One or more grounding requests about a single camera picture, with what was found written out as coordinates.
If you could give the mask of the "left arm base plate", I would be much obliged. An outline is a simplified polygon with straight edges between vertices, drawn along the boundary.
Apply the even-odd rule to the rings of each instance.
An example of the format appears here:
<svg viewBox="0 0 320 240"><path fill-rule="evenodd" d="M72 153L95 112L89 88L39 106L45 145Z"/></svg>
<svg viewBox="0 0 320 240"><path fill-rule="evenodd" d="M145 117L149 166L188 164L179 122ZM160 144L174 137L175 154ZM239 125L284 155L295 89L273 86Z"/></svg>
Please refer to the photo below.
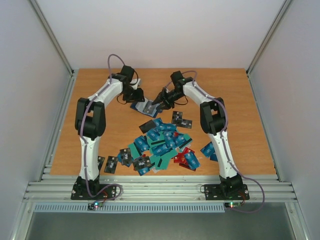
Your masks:
<svg viewBox="0 0 320 240"><path fill-rule="evenodd" d="M89 186L90 194L88 193L87 186L81 184L75 184L71 191L71 200L110 200L118 193L117 187L114 185L98 184Z"/></svg>

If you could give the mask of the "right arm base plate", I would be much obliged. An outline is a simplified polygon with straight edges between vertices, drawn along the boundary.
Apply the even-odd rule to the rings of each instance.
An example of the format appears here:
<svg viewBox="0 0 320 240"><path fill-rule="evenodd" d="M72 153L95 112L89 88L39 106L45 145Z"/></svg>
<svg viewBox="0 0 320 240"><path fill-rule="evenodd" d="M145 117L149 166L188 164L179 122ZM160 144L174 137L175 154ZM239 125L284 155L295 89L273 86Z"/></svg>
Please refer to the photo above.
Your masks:
<svg viewBox="0 0 320 240"><path fill-rule="evenodd" d="M234 190L222 190L219 184L205 184L204 195L207 201L240 201L250 199L249 190L246 184L242 184L240 188Z"/></svg>

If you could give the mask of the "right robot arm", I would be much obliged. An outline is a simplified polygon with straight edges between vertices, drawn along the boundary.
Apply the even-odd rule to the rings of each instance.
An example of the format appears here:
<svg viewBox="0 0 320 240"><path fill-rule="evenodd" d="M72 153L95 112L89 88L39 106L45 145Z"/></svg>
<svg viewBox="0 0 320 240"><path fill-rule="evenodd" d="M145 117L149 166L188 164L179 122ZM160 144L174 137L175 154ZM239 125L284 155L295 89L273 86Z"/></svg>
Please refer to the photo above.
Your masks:
<svg viewBox="0 0 320 240"><path fill-rule="evenodd" d="M215 98L205 92L192 77L184 77L180 71L170 76L174 89L164 87L153 101L158 110L169 110L182 97L189 97L199 106L200 126L210 138L219 165L219 190L225 200L238 196L243 179L235 165L228 143L228 116L222 98Z"/></svg>

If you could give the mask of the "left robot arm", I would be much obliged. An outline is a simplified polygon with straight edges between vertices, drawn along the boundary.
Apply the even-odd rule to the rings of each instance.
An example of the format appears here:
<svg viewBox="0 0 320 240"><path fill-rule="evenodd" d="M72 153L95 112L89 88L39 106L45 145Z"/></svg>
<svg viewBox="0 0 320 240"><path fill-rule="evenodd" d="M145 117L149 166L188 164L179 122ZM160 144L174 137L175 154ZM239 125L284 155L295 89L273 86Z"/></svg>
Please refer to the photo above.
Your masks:
<svg viewBox="0 0 320 240"><path fill-rule="evenodd" d="M96 199L101 193L98 152L101 136L107 126L106 107L117 96L123 95L127 103L143 102L140 81L132 82L136 71L124 65L120 72L112 73L106 83L88 98L79 98L76 105L75 129L81 144L81 169L72 193Z"/></svg>

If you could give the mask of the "dark blue card holder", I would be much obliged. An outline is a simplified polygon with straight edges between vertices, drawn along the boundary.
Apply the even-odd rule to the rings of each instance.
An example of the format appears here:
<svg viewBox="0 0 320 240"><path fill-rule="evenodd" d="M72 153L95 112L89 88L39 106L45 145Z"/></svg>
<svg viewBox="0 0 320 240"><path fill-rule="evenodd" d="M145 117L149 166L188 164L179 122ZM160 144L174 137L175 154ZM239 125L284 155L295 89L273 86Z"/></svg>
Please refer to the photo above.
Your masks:
<svg viewBox="0 0 320 240"><path fill-rule="evenodd" d="M158 114L161 114L162 110L157 110L159 104L152 105L152 100L147 98L143 102L134 102L130 105L130 108L149 117L156 118Z"/></svg>

